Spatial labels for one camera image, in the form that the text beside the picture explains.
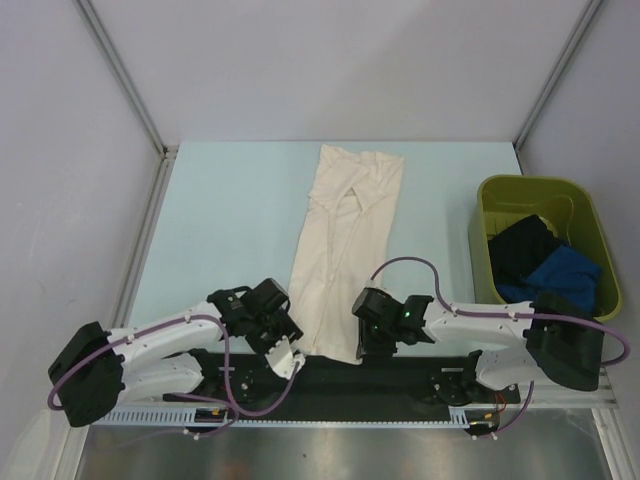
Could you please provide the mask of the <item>cream white t shirt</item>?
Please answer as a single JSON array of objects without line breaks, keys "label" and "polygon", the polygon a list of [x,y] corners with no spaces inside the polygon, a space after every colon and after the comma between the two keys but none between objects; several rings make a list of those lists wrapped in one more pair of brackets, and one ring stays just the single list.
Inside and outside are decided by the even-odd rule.
[{"label": "cream white t shirt", "polygon": [[352,307],[387,258],[404,163],[382,152],[321,147],[289,281],[304,354],[359,364]]}]

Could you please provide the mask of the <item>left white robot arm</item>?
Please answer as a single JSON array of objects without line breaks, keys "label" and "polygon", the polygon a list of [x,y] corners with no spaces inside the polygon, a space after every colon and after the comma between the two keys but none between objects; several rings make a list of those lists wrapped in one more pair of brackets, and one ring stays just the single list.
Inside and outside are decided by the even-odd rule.
[{"label": "left white robot arm", "polygon": [[242,338],[291,387],[305,364],[294,345],[303,332],[291,301],[272,278],[255,287],[219,289],[181,313],[145,327],[80,327],[48,368],[47,406],[73,427],[88,426],[118,405],[163,398],[210,402],[237,417],[260,418],[233,390],[231,341]]}]

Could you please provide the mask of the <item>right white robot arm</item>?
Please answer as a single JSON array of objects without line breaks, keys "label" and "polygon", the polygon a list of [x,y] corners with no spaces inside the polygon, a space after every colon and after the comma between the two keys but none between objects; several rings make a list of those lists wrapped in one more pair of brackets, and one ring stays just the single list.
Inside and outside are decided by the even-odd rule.
[{"label": "right white robot arm", "polygon": [[355,300],[361,356],[391,357],[400,343],[470,341],[461,376],[463,393],[484,401],[497,390],[548,379],[576,391],[599,386],[604,330],[590,318],[561,315],[541,303],[448,304],[429,295],[399,302],[366,287]]}]

